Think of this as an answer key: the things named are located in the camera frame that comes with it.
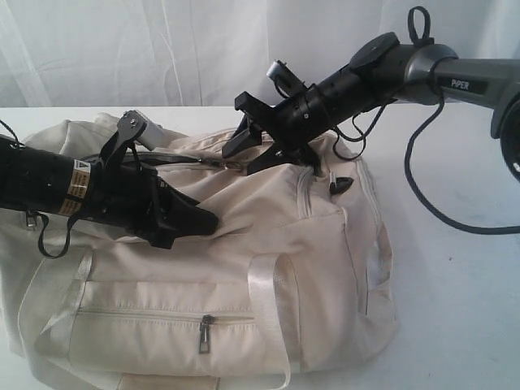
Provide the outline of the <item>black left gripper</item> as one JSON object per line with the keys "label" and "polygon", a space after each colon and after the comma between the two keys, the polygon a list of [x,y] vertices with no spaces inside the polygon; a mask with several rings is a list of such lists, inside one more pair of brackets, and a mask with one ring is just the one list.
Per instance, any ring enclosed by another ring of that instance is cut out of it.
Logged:
{"label": "black left gripper", "polygon": [[150,244],[170,249],[175,239],[210,236],[219,218],[199,207],[199,201],[174,190],[154,169],[92,165],[87,191],[87,218]]}

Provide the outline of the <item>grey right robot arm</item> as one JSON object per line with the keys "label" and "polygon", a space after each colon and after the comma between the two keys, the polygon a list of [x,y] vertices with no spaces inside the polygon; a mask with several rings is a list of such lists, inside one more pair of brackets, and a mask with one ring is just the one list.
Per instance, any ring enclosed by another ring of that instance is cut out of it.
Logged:
{"label": "grey right robot arm", "polygon": [[517,59],[459,58],[430,38],[405,45],[388,32],[318,84],[303,85],[282,62],[271,66],[269,77],[287,98],[268,106],[246,92],[237,96],[235,108],[244,117],[222,149],[223,157],[230,158],[260,145],[267,133],[274,145],[249,165],[251,173],[298,159],[316,164],[308,144],[362,112],[396,100],[432,106],[444,98],[493,111],[491,136],[500,141],[506,166],[519,176]]}

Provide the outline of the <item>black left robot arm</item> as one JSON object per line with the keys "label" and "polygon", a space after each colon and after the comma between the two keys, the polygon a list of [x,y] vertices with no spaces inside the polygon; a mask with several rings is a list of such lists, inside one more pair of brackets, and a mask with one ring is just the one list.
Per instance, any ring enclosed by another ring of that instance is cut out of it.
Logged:
{"label": "black left robot arm", "polygon": [[77,159],[1,140],[1,206],[29,216],[39,213],[122,228],[156,248],[177,238],[209,236],[219,219],[197,200],[169,185],[158,166],[184,157],[137,152],[121,146],[114,154]]}

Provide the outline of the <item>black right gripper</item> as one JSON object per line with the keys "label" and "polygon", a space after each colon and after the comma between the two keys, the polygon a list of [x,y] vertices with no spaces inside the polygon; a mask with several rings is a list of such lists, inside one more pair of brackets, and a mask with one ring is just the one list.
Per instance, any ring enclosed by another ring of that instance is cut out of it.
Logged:
{"label": "black right gripper", "polygon": [[248,163],[247,176],[285,163],[316,163],[310,142],[337,125],[337,87],[313,84],[274,108],[243,92],[235,98],[235,110],[244,115],[222,148],[224,158],[260,145],[263,132],[274,141]]}

